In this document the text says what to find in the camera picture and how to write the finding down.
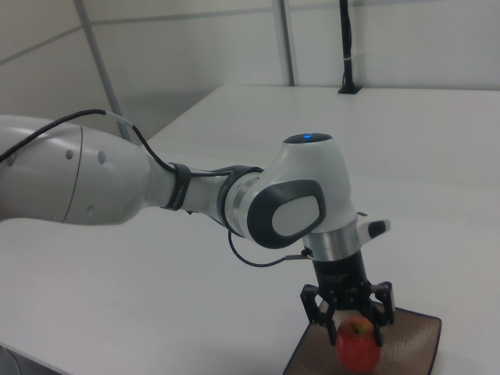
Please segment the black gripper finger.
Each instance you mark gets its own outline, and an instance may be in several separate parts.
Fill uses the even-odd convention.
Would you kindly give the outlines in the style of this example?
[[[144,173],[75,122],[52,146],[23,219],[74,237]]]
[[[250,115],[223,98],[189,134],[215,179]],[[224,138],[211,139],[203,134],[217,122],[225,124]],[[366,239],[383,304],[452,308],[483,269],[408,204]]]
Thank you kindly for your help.
[[[300,293],[300,299],[310,324],[319,324],[325,327],[328,333],[330,344],[336,345],[336,327],[334,324],[335,304],[333,301],[324,300],[327,310],[323,312],[316,303],[316,297],[320,295],[317,286],[306,284]]]
[[[370,296],[381,303],[382,310],[379,310],[374,302],[369,302],[368,320],[373,324],[374,338],[377,347],[383,346],[383,335],[381,328],[395,322],[395,302],[393,285],[389,281],[370,286]]]

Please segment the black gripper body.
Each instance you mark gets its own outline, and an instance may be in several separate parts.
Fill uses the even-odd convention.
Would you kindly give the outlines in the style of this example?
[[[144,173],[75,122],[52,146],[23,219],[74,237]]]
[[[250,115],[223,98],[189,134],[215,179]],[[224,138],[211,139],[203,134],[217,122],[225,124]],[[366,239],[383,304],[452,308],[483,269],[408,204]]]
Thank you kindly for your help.
[[[316,294],[328,305],[335,310],[369,312],[373,309],[370,282],[360,251],[335,261],[313,260],[312,264],[319,284]]]

